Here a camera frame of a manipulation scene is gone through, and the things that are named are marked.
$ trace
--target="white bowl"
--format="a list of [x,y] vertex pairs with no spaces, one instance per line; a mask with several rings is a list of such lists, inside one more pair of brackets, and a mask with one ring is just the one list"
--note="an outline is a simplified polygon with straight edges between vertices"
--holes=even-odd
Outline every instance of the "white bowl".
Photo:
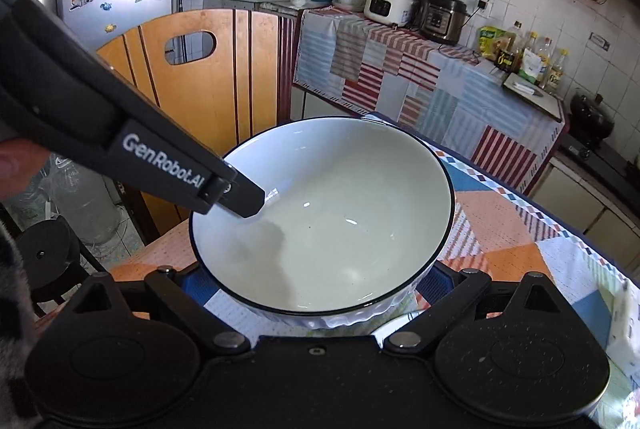
[[291,2],[291,5],[295,6],[296,8],[301,8],[303,6],[306,5],[306,2],[308,2],[309,0],[289,0]]
[[315,329],[383,313],[427,273],[451,228],[442,163],[379,122],[292,122],[225,160],[265,189],[265,205],[248,219],[221,206],[192,213],[191,245],[223,290],[270,319]]

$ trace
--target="tablecloth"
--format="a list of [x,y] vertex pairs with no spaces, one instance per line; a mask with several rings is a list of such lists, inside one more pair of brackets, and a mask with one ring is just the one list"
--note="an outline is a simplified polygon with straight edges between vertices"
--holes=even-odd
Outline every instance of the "tablecloth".
[[564,127],[476,69],[478,55],[336,8],[303,14],[294,82],[379,112],[524,192]]
[[[366,118],[393,123],[382,116],[368,115]],[[545,273],[604,348],[609,335],[613,296],[622,287],[625,276],[579,235],[529,200],[443,146],[423,141],[443,162],[455,190],[453,226],[438,259],[456,270],[478,268],[496,281],[519,281],[530,270]],[[205,307],[247,335],[254,345],[260,335],[368,334],[396,316],[429,307],[415,292],[392,311],[366,323],[334,330],[306,330],[260,317],[222,290],[212,292],[214,294]],[[631,390],[630,380],[611,363],[611,381],[593,414],[594,420],[607,429],[622,423],[622,401]]]

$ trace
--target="black stool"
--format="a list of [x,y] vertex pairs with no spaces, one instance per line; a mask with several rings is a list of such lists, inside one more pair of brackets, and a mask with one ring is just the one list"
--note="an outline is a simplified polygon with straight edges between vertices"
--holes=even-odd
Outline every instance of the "black stool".
[[33,311],[39,317],[45,313],[37,303],[62,304],[62,295],[89,277],[80,264],[81,254],[97,271],[106,272],[62,216],[32,225],[16,244],[31,289]]

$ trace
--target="hand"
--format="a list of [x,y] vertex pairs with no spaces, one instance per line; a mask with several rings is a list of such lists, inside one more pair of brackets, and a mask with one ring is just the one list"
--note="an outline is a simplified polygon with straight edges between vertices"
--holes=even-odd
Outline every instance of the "hand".
[[24,191],[48,157],[49,151],[25,138],[0,142],[0,200]]

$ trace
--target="black bowl rim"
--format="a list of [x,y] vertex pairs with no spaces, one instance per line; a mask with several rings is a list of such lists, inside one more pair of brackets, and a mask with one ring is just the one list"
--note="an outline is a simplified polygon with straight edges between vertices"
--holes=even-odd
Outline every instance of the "black bowl rim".
[[[196,259],[198,260],[198,263],[200,263],[200,266],[205,270],[205,272],[207,274],[209,274],[209,277],[220,287],[220,290],[223,290],[225,293],[228,293],[231,297],[233,297],[234,299],[236,299],[240,303],[243,303],[245,305],[251,306],[251,307],[256,308],[258,310],[263,310],[263,311],[266,311],[266,312],[269,312],[269,313],[273,313],[273,314],[284,315],[284,316],[292,316],[292,317],[329,317],[329,316],[335,316],[335,315],[346,314],[346,313],[349,313],[349,312],[354,312],[354,311],[369,307],[369,306],[371,306],[373,304],[380,303],[381,301],[383,301],[383,300],[391,297],[392,295],[395,295],[399,291],[401,291],[402,288],[405,288],[405,287],[409,286],[412,282],[415,281],[415,279],[417,279],[420,276],[420,274],[422,274],[431,265],[433,265],[433,263],[435,262],[435,260],[437,259],[438,255],[439,255],[440,251],[444,247],[445,243],[447,243],[447,240],[449,239],[449,234],[451,233],[451,227],[453,225],[453,216],[454,216],[455,209],[456,209],[455,190],[453,189],[453,184],[451,182],[451,177],[449,176],[449,172],[447,171],[447,168],[442,163],[442,160],[439,159],[438,155],[436,155],[433,152],[433,149],[431,149],[429,146],[427,146],[424,141],[420,140],[417,136],[412,135],[411,133],[406,132],[405,130],[402,130],[401,128],[398,128],[394,124],[390,124],[388,122],[382,122],[380,120],[366,119],[364,117],[344,117],[344,116],[341,116],[341,117],[340,116],[312,117],[312,118],[309,118],[309,119],[297,120],[296,122],[304,122],[304,121],[307,121],[307,120],[318,120],[318,119],[367,120],[368,122],[381,124],[381,125],[393,128],[395,130],[398,130],[398,132],[402,132],[405,135],[408,135],[408,136],[412,137],[416,142],[420,143],[420,145],[423,146],[425,149],[427,149],[431,153],[431,155],[433,155],[433,157],[438,161],[438,164],[440,164],[440,168],[442,169],[442,171],[443,171],[443,173],[444,173],[444,175],[445,175],[445,177],[447,179],[447,183],[449,184],[449,196],[450,196],[449,222],[447,224],[447,228],[445,229],[444,235],[443,235],[440,243],[438,244],[438,246],[437,246],[436,250],[433,252],[433,254],[431,254],[431,256],[429,257],[427,262],[424,265],[422,265],[420,267],[420,269],[417,272],[414,273],[414,275],[412,275],[409,279],[406,279],[405,281],[403,281],[402,284],[397,285],[392,290],[390,290],[388,292],[385,292],[383,295],[380,295],[380,296],[378,296],[376,298],[373,298],[373,299],[367,301],[366,303],[358,303],[358,304],[356,304],[354,306],[351,306],[351,307],[338,308],[336,310],[324,310],[324,311],[314,311],[314,312],[298,312],[298,311],[293,311],[293,310],[284,310],[284,309],[281,309],[281,308],[274,308],[274,307],[263,305],[263,304],[255,302],[255,301],[252,301],[250,299],[247,299],[246,297],[243,297],[242,295],[238,294],[237,292],[234,292],[229,287],[227,287],[225,284],[223,284],[219,279],[217,279],[216,276],[213,275],[213,272],[210,271],[210,269],[207,267],[207,265],[202,260],[202,257],[200,256],[200,253],[198,252],[198,247],[196,247],[195,240],[193,239],[193,211],[191,211],[191,213],[189,214],[189,240],[191,242],[191,249],[193,249],[193,253],[196,256]],[[280,126],[284,126],[284,125],[285,124],[279,124],[277,126],[273,126],[272,128],[269,128],[268,130],[264,130],[263,132],[258,133],[258,135],[255,135],[255,136],[252,136],[250,138],[247,138],[244,142],[241,142],[240,144],[235,146],[233,149],[229,150],[225,154],[224,158],[226,158],[228,155],[233,153],[236,149],[240,148],[240,146],[242,146],[242,144],[244,144],[245,142],[248,142],[249,140],[252,140],[254,138],[259,137],[263,133],[270,132],[271,130],[274,130],[275,128],[279,128]]]

